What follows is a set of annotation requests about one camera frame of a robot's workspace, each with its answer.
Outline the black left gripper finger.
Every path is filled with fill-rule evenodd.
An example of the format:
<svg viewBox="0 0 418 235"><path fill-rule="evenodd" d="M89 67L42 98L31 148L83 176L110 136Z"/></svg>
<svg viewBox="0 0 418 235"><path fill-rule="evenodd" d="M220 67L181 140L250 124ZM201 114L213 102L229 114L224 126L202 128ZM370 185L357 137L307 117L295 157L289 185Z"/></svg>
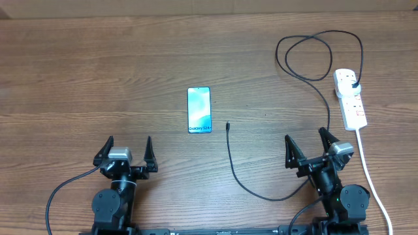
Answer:
<svg viewBox="0 0 418 235"><path fill-rule="evenodd" d="M144 161L146 163L146 168L148 169L148 172L158 172L158 164L155 158L155 154L153 152L151 136L148 136L147 138L147 144L144 153Z"/></svg>
<svg viewBox="0 0 418 235"><path fill-rule="evenodd" d="M93 158L93 165L99 166L102 162L108 158L108 154L111 148L114 146L114 137L109 136L108 140L106 141L105 145L99 150L99 152Z"/></svg>

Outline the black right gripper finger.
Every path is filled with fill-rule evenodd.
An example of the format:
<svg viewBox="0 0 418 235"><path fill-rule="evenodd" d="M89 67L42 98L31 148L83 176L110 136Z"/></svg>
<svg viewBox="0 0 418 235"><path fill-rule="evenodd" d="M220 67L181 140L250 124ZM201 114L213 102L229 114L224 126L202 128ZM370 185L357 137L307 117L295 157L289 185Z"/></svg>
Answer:
<svg viewBox="0 0 418 235"><path fill-rule="evenodd" d="M285 135L285 167L297 168L299 162L305 161L306 157L295 141L287 134Z"/></svg>
<svg viewBox="0 0 418 235"><path fill-rule="evenodd" d="M319 130L319 134L321 137L321 141L323 144L323 148L325 153L334 153L335 150L335 143L339 142L335 136L333 136L326 128L321 127Z"/></svg>

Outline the Samsung Galaxy S24+ smartphone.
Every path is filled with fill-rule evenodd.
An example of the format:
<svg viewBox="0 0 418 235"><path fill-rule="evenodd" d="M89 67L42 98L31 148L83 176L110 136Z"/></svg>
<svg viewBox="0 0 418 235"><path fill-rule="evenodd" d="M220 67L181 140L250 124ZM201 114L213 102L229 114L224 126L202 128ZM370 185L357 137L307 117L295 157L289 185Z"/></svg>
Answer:
<svg viewBox="0 0 418 235"><path fill-rule="evenodd" d="M187 89L187 124L190 134L212 132L209 87L189 87Z"/></svg>

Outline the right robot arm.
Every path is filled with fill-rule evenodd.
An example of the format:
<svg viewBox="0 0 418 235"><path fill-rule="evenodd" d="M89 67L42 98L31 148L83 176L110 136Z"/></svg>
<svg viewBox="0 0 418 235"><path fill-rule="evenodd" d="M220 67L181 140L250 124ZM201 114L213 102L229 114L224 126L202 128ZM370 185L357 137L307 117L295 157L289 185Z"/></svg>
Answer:
<svg viewBox="0 0 418 235"><path fill-rule="evenodd" d="M333 136L326 128L319 129L324 153L308 159L296 142L285 136L285 167L296 168L299 178L308 176L319 198L302 208L291 220L286 234L361 235L368 234L366 209L370 192L357 184L342 185L338 172L343 170L354 154L353 146ZM306 210L322 203L326 216L315 217L309 225L296 225L298 217Z"/></svg>

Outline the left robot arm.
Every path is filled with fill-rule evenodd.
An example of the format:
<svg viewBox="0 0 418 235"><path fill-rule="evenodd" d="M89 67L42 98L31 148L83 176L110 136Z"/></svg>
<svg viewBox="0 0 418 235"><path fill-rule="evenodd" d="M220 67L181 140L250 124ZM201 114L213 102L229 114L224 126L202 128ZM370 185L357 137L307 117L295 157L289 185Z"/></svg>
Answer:
<svg viewBox="0 0 418 235"><path fill-rule="evenodd" d="M151 172L158 171L153 152L152 138L147 138L144 166L133 166L131 150L115 147L114 137L94 156L93 165L111 180L110 188L99 191L93 198L94 212L92 234L140 234L138 225L132 222L133 206L138 180L147 180Z"/></svg>

